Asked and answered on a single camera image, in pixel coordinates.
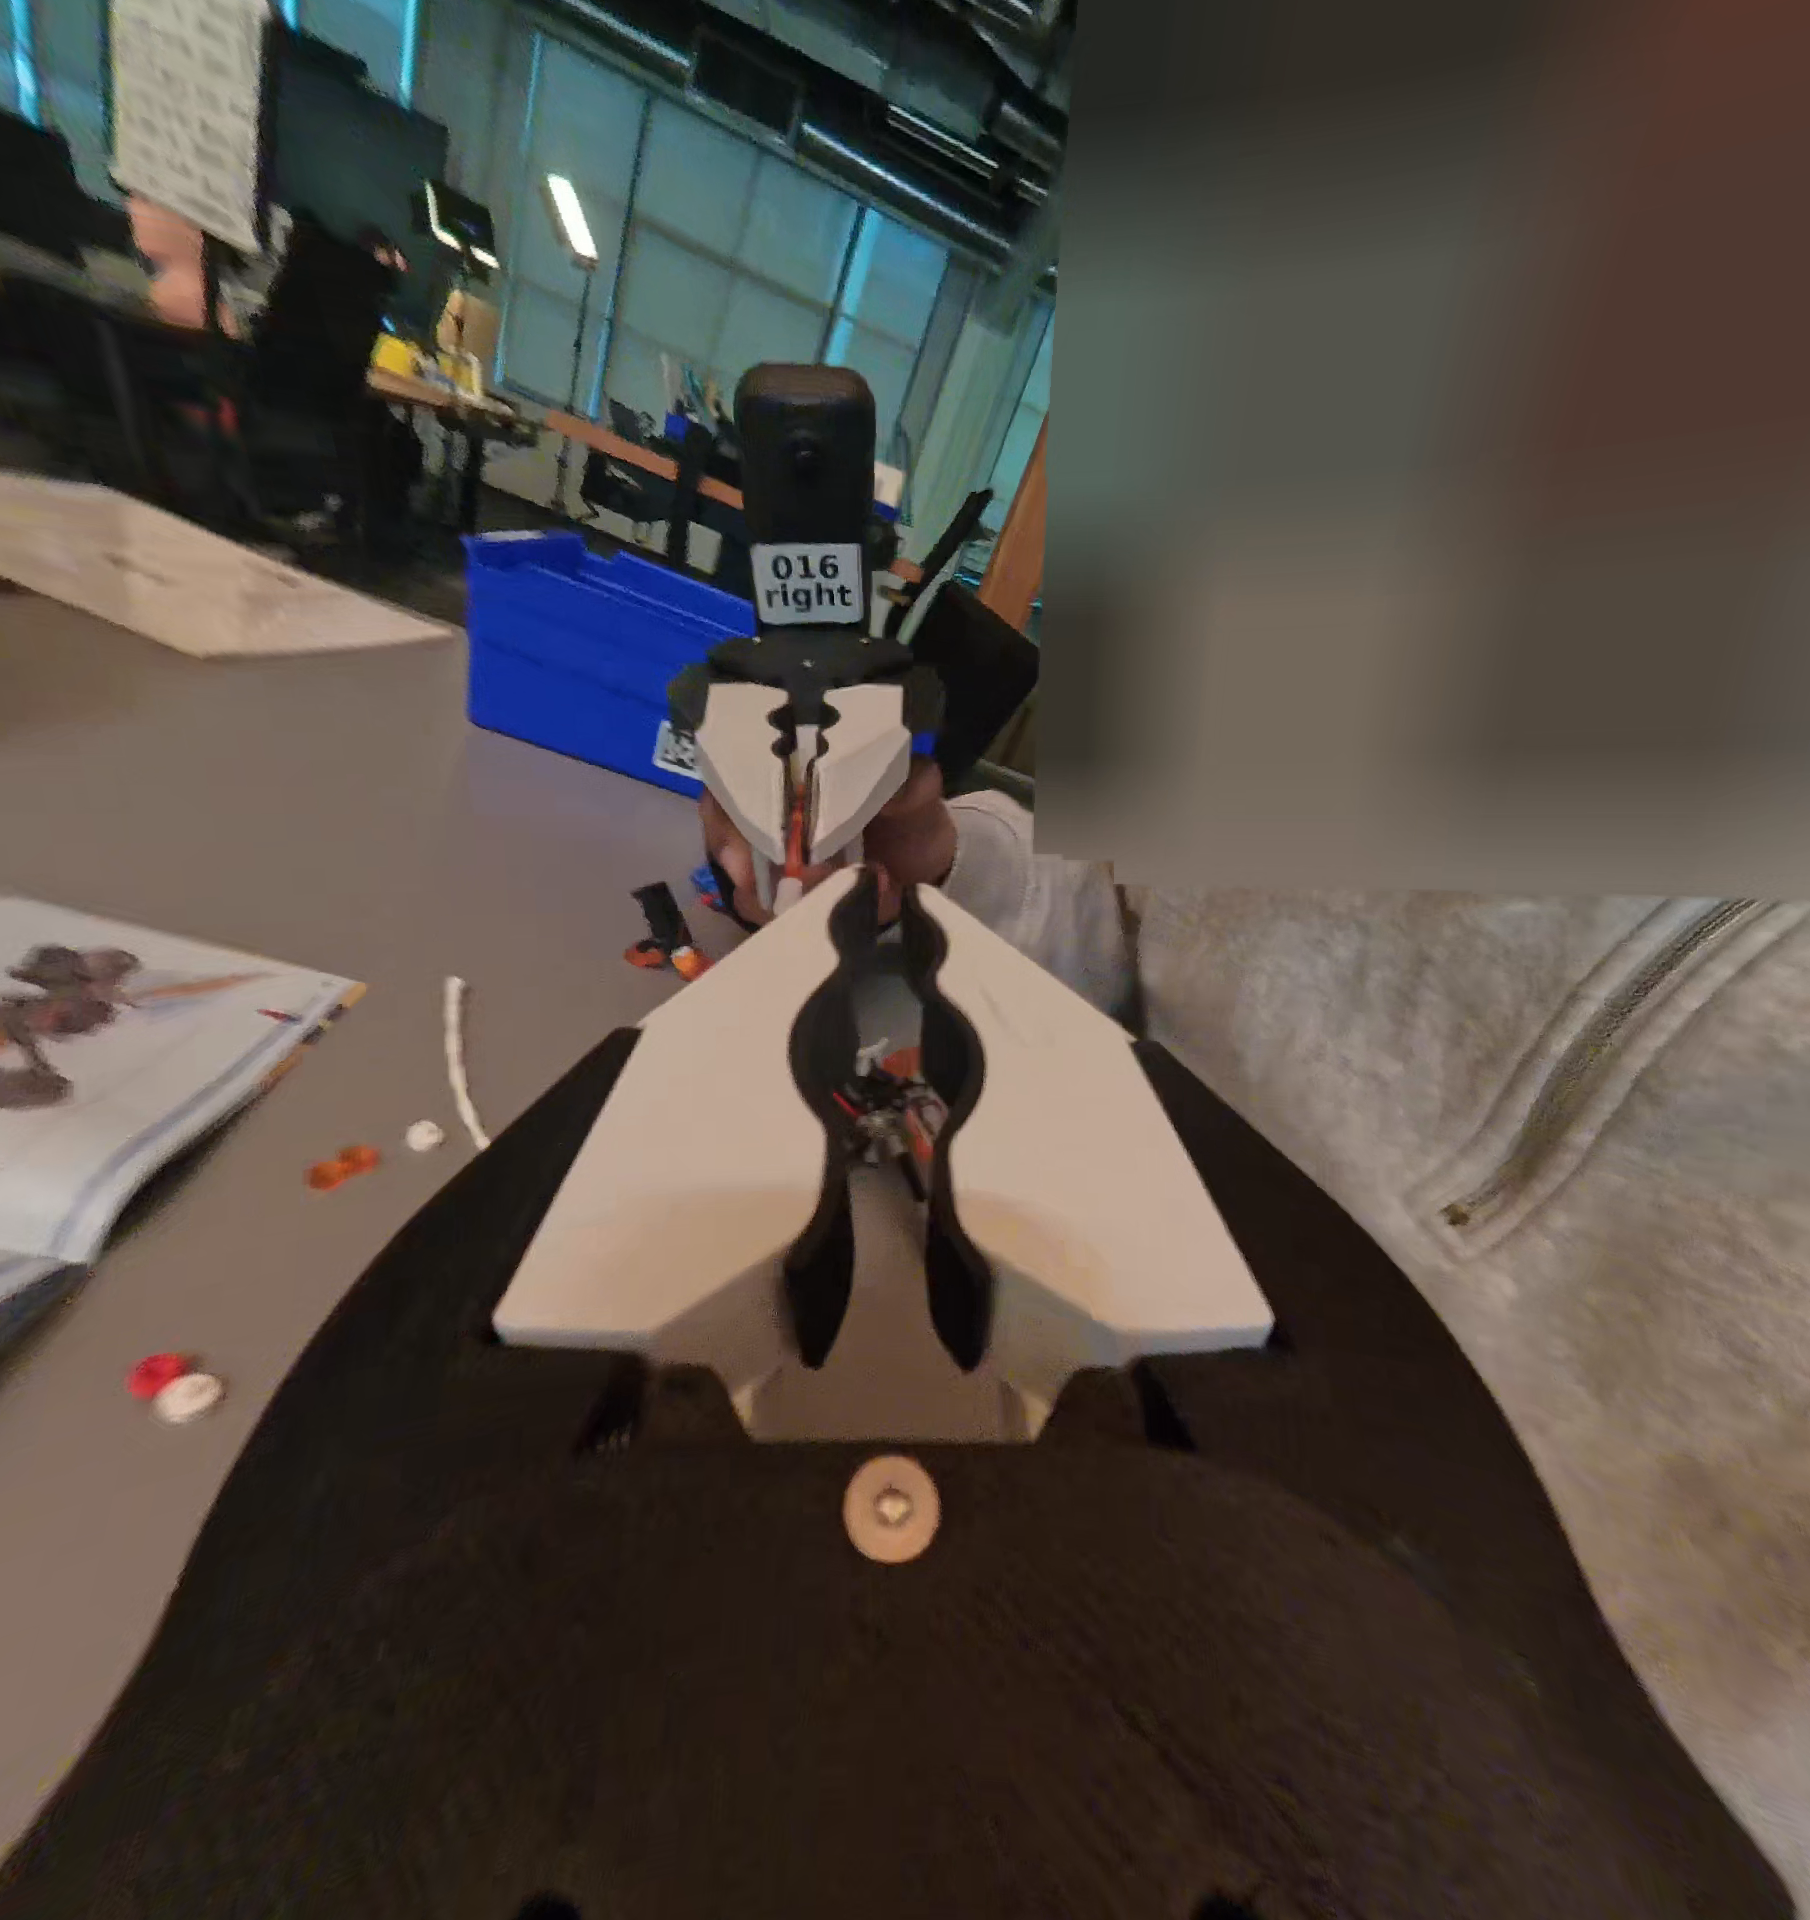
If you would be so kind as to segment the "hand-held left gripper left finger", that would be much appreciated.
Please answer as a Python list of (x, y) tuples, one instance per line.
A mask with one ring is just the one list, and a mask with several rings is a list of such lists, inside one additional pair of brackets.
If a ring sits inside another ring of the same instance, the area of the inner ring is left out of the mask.
[(845, 940), (867, 948), (859, 869), (640, 1023), (494, 1308), (501, 1345), (704, 1369), (754, 1436), (767, 1385), (821, 1365), (853, 1273)]

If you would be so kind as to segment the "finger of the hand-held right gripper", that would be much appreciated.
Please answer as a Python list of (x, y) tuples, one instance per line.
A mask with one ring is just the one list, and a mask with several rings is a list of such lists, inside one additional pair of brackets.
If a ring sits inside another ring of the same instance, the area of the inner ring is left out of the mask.
[(753, 681), (708, 683), (695, 729), (702, 790), (749, 840), (756, 886), (773, 911), (792, 907), (806, 888), (806, 869), (801, 879), (780, 872), (786, 802), (803, 787), (806, 739), (805, 729), (792, 729), (784, 691)]
[(849, 856), (904, 785), (914, 735), (903, 719), (903, 688), (832, 688), (810, 729), (803, 765), (803, 859), (821, 868)]

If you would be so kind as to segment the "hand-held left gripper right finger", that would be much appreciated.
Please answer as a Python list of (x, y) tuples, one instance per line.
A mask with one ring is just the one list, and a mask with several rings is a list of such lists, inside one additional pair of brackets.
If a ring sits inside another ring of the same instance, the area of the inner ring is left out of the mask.
[(945, 1106), (924, 1272), (952, 1363), (1037, 1436), (1082, 1374), (1263, 1350), (1276, 1312), (1128, 1031), (936, 890), (901, 944)]

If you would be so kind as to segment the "black lego motorcycle model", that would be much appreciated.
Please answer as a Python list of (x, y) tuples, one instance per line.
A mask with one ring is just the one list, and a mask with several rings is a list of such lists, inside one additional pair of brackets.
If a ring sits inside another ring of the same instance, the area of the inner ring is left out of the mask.
[(861, 1049), (832, 1099), (849, 1125), (854, 1157), (892, 1168), (916, 1204), (927, 1206), (949, 1106), (926, 1078), (920, 1044), (880, 1040)]

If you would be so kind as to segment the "black and orange lego assembly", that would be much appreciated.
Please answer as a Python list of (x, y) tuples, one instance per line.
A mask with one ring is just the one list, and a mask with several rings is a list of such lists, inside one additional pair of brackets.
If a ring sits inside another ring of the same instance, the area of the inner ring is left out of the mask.
[(700, 978), (710, 960), (695, 943), (671, 886), (665, 882), (644, 883), (635, 886), (629, 897), (644, 917), (647, 929), (641, 939), (625, 948), (625, 960), (648, 972), (670, 969), (682, 981)]

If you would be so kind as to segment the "lego instruction booklet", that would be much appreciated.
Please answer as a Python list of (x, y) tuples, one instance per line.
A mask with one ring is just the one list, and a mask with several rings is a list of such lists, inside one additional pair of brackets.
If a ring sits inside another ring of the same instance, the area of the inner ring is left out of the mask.
[(0, 895), (0, 1360), (365, 985)]

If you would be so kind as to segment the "person's right hand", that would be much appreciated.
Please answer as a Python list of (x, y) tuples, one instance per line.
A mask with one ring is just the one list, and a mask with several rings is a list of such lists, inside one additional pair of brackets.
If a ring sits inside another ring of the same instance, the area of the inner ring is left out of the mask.
[[(704, 859), (730, 886), (730, 914), (747, 927), (773, 920), (769, 897), (756, 886), (754, 854), (743, 830), (708, 792), (699, 796)], [(878, 886), (878, 925), (892, 927), (903, 890), (940, 886), (956, 856), (956, 828), (945, 804), (940, 769), (914, 758), (904, 783), (870, 820), (859, 859)]]

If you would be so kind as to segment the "black angled panel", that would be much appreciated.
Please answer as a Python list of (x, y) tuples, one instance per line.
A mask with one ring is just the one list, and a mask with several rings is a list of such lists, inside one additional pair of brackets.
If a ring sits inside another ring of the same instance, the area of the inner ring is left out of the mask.
[(940, 683), (932, 760), (945, 792), (956, 796), (1037, 691), (1039, 648), (958, 581), (943, 581), (920, 603), (908, 647)]

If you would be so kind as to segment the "background wooden table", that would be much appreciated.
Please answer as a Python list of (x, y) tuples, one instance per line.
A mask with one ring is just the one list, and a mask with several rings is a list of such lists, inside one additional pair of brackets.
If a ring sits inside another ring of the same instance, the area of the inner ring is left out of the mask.
[[(648, 443), (631, 441), (607, 425), (582, 419), (556, 407), (544, 411), (541, 425), (571, 443), (582, 443), (587, 451), (600, 453), (611, 463), (641, 470), (671, 482), (678, 479), (679, 459), (673, 453), (658, 453)], [(731, 511), (744, 509), (744, 496), (739, 488), (725, 483), (722, 477), (700, 470), (697, 474), (697, 483), (700, 496), (710, 499)]]

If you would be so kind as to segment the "blue plastic bin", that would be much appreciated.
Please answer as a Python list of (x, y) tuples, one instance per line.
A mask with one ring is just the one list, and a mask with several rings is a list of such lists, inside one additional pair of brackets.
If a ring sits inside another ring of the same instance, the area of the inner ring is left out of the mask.
[(489, 733), (693, 796), (670, 683), (753, 629), (747, 599), (576, 532), (462, 538), (467, 719)]

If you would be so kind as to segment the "grey zip hoodie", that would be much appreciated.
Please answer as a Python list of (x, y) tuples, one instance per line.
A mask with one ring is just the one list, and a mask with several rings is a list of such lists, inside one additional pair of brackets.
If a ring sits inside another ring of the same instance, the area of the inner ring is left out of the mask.
[(1438, 1312), (1810, 1915), (1810, 903), (1126, 904), (1149, 1033)]

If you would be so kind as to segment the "white printed board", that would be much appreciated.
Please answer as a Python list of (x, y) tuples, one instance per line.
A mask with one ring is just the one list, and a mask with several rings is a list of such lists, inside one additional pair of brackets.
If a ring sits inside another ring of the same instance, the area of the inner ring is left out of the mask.
[(444, 640), (450, 626), (90, 482), (0, 470), (0, 581), (198, 660)]

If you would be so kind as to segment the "white chart sign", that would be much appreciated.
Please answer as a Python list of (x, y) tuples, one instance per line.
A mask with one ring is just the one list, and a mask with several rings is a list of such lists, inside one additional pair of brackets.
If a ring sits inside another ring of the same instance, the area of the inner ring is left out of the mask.
[(110, 175), (240, 254), (260, 251), (268, 3), (106, 6)]

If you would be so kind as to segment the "wooden post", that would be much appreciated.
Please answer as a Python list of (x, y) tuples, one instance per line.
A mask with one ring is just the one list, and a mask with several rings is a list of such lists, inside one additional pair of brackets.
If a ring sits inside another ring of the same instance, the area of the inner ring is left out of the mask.
[(1029, 626), (1040, 600), (1047, 523), (1047, 433), (1049, 419), (1043, 419), (975, 587), (978, 600), (1018, 631)]

